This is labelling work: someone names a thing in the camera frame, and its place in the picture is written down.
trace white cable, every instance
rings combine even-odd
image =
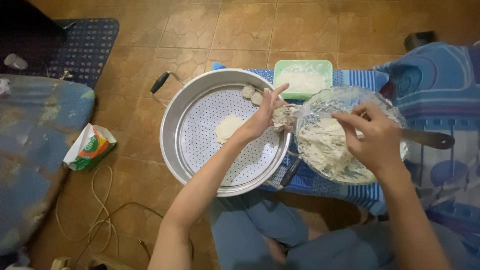
[[[95,193],[95,190],[94,190],[94,182],[95,182],[95,177],[96,177],[96,174],[98,173],[98,171],[100,169],[102,169],[103,167],[106,167],[110,170],[110,183],[108,185],[108,191],[107,191],[107,194],[105,195],[105,199],[103,200],[103,202],[98,198],[98,196],[96,195]],[[100,250],[94,250],[92,248],[91,245],[88,245],[88,247],[93,251],[93,252],[101,252],[103,250],[105,250],[108,246],[108,244],[110,243],[110,238],[111,238],[111,234],[112,234],[112,229],[113,229],[113,233],[115,235],[115,240],[116,240],[116,247],[117,247],[117,260],[119,259],[119,237],[118,237],[118,234],[117,234],[117,229],[115,229],[115,226],[113,226],[110,218],[108,218],[107,220],[100,220],[100,221],[96,221],[98,219],[98,217],[100,217],[101,213],[103,211],[105,211],[105,213],[107,214],[107,217],[110,215],[110,213],[108,212],[107,208],[105,207],[105,202],[107,201],[108,199],[108,196],[110,195],[110,189],[112,188],[112,182],[113,182],[113,171],[112,171],[112,168],[110,166],[107,166],[107,165],[103,165],[102,167],[98,168],[96,171],[95,171],[95,174],[93,175],[93,178],[92,178],[92,181],[91,181],[91,187],[92,187],[92,192],[93,192],[93,196],[95,197],[95,199],[98,201],[98,203],[101,205],[101,208],[100,208],[100,211],[98,212],[98,214],[96,215],[94,221],[93,221],[93,224],[90,226],[90,228],[88,229],[88,231],[83,235],[81,236],[80,238],[77,238],[77,239],[74,239],[74,238],[71,238],[69,237],[63,227],[62,227],[62,224],[60,223],[60,218],[59,218],[59,215],[58,215],[58,207],[59,207],[59,202],[60,202],[60,194],[57,198],[57,203],[56,203],[56,206],[55,206],[55,218],[57,219],[57,223],[60,227],[60,231],[61,233],[63,234],[63,236],[65,236],[65,238],[67,238],[68,240],[72,241],[72,242],[76,242],[76,241],[80,241],[82,239],[84,239],[86,236],[88,236],[88,243],[90,244],[91,241],[92,241],[92,231],[94,228],[96,228],[99,224],[105,222],[108,224],[108,238],[107,238],[107,242],[105,243],[105,246],[100,249]]]

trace perforated steamer tray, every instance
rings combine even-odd
[[[215,128],[222,119],[235,114],[247,120],[258,110],[242,98],[245,85],[273,89],[268,81],[248,71],[217,70],[187,83],[170,102],[162,121],[160,145],[168,168],[183,184],[221,148]],[[289,142],[290,133],[267,129],[243,149],[217,195],[234,196],[259,186],[280,165]]]

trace aluminum pot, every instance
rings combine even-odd
[[[180,81],[173,72],[165,72],[159,77],[151,89],[152,98],[159,103],[161,101],[155,97],[155,93],[165,83],[169,75],[173,75]],[[216,115],[216,110],[220,114],[226,114],[228,110],[240,111],[240,113],[242,113],[241,110],[247,110],[247,112],[244,111],[245,114],[242,117],[244,120],[257,110],[249,101],[241,98],[240,90],[245,85],[252,85],[259,90],[264,88],[274,89],[270,82],[252,72],[242,69],[221,69],[204,73],[192,79],[184,84],[168,105],[164,104],[166,110],[160,127],[160,147],[168,169],[182,184],[186,184],[206,162],[206,159],[220,147],[218,143],[215,144],[211,140],[212,137],[216,138],[212,129],[199,128],[203,126],[211,128],[218,125],[219,116]],[[226,103],[230,98],[236,98],[236,100],[227,105]],[[195,121],[204,121],[205,123],[195,128],[192,124]],[[257,143],[262,143],[261,139],[263,138],[265,144],[267,140],[274,140],[269,143],[269,147],[265,146],[263,148],[263,152],[255,145],[249,144],[246,147],[250,147],[250,155],[261,156],[257,164],[252,163],[249,160],[250,157],[242,158],[242,152],[230,168],[229,173],[231,173],[233,167],[236,167],[235,164],[239,159],[244,159],[247,164],[244,164],[242,168],[239,166],[238,170],[243,170],[245,176],[234,175],[236,177],[235,181],[227,184],[222,183],[217,196],[235,196],[248,192],[269,179],[277,170],[287,152],[291,134],[285,131],[273,135],[273,131],[270,130],[267,130],[266,133],[270,134],[268,138],[262,136],[254,141],[260,140]],[[198,137],[200,136],[205,137],[205,142],[199,140]],[[211,154],[207,157],[205,156],[205,149],[211,151]]]

